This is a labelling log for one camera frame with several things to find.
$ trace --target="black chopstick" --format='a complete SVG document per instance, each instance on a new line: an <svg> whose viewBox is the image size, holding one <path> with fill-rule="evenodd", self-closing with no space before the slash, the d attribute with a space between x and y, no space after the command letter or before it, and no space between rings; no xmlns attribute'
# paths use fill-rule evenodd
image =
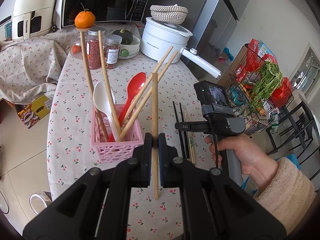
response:
<svg viewBox="0 0 320 240"><path fill-rule="evenodd" d="M179 105L180 105L180 111L181 111L181 119L182 119L182 122L184 122L181 103L179 103ZM185 143L185 146L186 146L186 157L187 157L187 160L190 160L190 153L189 153L189 146L188 146L189 143L188 143L187 132L183 131L183 135L184 135L184 143Z"/></svg>
<svg viewBox="0 0 320 240"><path fill-rule="evenodd" d="M179 122L176 105L174 104L174 101L172 101L172 102L173 102L174 114L176 115L176 121ZM184 151L184 145L183 145L182 135L181 135L181 131L180 131L179 129L178 129L178 134L179 134L179 139L180 139L182 157L183 157L184 159L186 159L186 153L185 153L185 151Z"/></svg>

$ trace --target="refrigerator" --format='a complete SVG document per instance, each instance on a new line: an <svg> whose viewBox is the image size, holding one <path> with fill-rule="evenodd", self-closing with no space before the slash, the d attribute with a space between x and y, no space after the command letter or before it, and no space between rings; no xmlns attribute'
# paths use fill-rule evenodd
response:
<svg viewBox="0 0 320 240"><path fill-rule="evenodd" d="M195 48L200 57L221 70L222 74L228 66L219 62L218 58L227 46L248 2L249 0L205 0L191 29L193 36L188 42L188 48ZM209 76L202 68L187 58L182 57L181 60L198 80L208 80Z"/></svg>

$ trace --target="window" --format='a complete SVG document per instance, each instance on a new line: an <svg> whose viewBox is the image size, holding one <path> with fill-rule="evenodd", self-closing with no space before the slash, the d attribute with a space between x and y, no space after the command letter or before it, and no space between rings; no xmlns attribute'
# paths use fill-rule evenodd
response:
<svg viewBox="0 0 320 240"><path fill-rule="evenodd" d="M314 81L319 78L320 62L313 50L309 48L301 66L291 80L294 89L300 89L307 96Z"/></svg>

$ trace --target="tablecloth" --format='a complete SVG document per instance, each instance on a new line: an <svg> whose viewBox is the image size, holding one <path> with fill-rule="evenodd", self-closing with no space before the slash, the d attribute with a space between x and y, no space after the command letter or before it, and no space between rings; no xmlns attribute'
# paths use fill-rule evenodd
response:
<svg viewBox="0 0 320 240"><path fill-rule="evenodd" d="M52 98L67 54L54 40L6 43L0 52L0 97L30 104L43 92Z"/></svg>
<svg viewBox="0 0 320 240"><path fill-rule="evenodd" d="M138 72L149 76L157 62L139 53L129 60L120 60L117 68L109 70L110 84L118 104L127 98L127 84ZM102 70L91 71L94 84L103 80ZM175 146L181 156L178 131L172 101L186 106L190 121L201 121L201 106L197 101L193 84L197 79L179 61L172 64L159 82L159 133L166 134L167 144ZM92 99L85 80L81 60L67 57L62 70L49 118L47 142L47 166L50 189L56 199L87 170L99 167L112 168L118 162L101 162L90 145ZM151 98L139 114L144 137L151 132ZM202 169L214 167L209 145L202 133L193 134L196 166ZM178 188L159 188L159 199L154 199L153 187L132 189L127 239L171 239L183 233L181 202Z"/></svg>

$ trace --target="white plastic spoon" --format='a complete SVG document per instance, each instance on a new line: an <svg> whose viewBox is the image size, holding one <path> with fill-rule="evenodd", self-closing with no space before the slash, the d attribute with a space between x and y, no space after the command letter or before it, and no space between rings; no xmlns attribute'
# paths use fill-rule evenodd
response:
<svg viewBox="0 0 320 240"><path fill-rule="evenodd" d="M111 87L111 93L112 93L113 102L115 102L116 96L115 96L115 93L114 93L112 87ZM117 140L119 138L119 134L118 134L116 125L113 122L111 107L110 107L110 103L108 100L106 87L105 87L103 81L98 82L96 84L96 86L94 87L93 101L94 101L96 108L98 108L98 110L103 112L108 117L111 131L113 133L113 136L115 137L115 140Z"/></svg>

